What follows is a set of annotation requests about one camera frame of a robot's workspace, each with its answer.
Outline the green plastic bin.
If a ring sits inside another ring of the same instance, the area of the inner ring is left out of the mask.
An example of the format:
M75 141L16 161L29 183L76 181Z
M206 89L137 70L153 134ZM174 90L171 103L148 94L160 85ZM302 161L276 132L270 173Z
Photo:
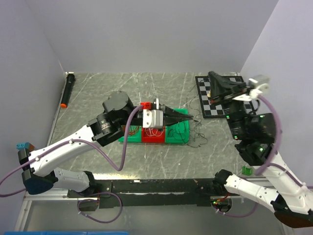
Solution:
M190 138L189 121L179 122L175 125L166 126L165 143L187 144Z
M141 126L131 125L128 132L127 142L141 143Z

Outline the red plastic bin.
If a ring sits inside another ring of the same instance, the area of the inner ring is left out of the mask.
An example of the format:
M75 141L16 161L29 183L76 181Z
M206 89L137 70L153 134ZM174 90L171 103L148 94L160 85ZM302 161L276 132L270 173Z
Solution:
M165 131L166 128L154 129L154 128L142 128L141 142L142 143L165 143Z

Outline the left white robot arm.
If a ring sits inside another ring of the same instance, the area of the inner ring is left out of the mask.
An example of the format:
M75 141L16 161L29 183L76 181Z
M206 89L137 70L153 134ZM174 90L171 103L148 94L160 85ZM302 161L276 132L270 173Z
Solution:
M97 183L89 171L73 172L60 164L91 150L128 139L130 126L161 130L183 121L192 115L180 113L156 98L134 106L126 92L115 91L103 102L104 111L68 137L42 149L19 150L22 181L31 195L44 193L52 188L63 188L82 193L86 197L97 191Z

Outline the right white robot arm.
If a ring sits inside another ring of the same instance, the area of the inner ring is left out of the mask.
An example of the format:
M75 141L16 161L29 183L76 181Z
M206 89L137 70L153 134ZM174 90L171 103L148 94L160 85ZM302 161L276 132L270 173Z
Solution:
M213 179L212 192L236 194L262 205L291 228L313 225L313 192L287 167L279 154L282 127L278 113L264 98L269 78L257 75L248 82L228 80L208 73L212 105L221 105L235 148L242 159L272 185L266 188L221 170Z

